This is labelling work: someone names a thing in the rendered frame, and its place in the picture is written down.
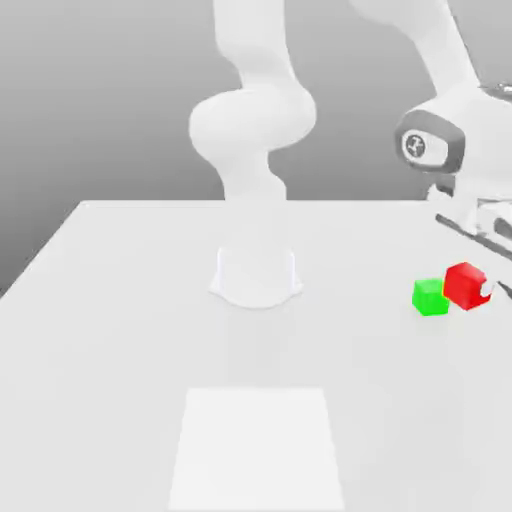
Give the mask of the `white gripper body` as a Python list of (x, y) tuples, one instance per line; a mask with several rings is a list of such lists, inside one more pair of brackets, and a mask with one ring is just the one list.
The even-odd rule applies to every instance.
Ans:
[(482, 269), (493, 288), (499, 286), (512, 299), (512, 250), (486, 236), (472, 235), (440, 213), (435, 214), (435, 220), (467, 241), (475, 256), (474, 265)]

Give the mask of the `small red cube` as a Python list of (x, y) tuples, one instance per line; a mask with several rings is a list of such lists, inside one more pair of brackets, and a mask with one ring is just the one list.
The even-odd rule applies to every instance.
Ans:
[(443, 295), (465, 311), (479, 307), (480, 288), (487, 275), (468, 262), (449, 267), (445, 272)]

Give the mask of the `small green cube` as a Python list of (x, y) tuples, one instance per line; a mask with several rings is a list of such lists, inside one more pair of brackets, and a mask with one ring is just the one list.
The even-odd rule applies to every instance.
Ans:
[(412, 304), (423, 316), (438, 316), (448, 313), (450, 301), (443, 295), (442, 279), (415, 280)]

